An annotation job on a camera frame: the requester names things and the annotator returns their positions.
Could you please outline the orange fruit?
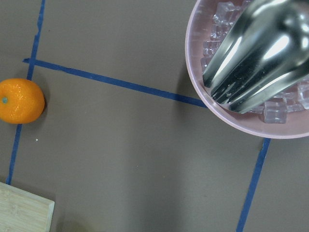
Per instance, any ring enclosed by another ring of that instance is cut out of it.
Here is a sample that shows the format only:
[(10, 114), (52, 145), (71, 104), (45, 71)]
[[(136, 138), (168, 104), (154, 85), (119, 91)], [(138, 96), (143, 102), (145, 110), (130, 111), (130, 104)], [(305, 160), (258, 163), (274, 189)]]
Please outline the orange fruit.
[(0, 119), (11, 124), (26, 124), (37, 120), (43, 113), (45, 99), (41, 88), (34, 82), (11, 78), (0, 83)]

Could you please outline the metal scoop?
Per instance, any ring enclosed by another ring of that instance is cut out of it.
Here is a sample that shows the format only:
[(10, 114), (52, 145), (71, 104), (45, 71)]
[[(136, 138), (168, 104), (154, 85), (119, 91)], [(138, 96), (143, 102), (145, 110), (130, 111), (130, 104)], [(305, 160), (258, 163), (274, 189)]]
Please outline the metal scoop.
[(244, 114), (309, 73), (309, 3), (254, 0), (203, 73), (212, 99)]

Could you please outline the wooden cutting board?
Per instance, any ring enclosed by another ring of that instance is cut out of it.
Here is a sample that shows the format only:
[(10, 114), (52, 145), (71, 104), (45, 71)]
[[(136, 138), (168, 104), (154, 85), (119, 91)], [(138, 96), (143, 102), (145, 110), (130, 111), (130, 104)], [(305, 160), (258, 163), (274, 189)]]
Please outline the wooden cutting board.
[(50, 231), (55, 202), (22, 189), (0, 184), (2, 232)]

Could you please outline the pink bowl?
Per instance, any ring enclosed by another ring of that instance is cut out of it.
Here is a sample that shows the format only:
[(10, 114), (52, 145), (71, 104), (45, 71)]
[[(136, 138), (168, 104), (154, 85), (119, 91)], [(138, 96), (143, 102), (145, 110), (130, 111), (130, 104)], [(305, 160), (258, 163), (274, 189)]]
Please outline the pink bowl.
[(237, 114), (215, 103), (202, 80), (203, 43), (210, 37), (218, 1), (198, 0), (191, 12), (185, 36), (185, 60), (191, 83), (202, 102), (223, 122), (245, 133), (272, 139), (294, 139), (309, 134), (309, 112), (292, 112), (284, 124), (264, 123), (257, 114)]

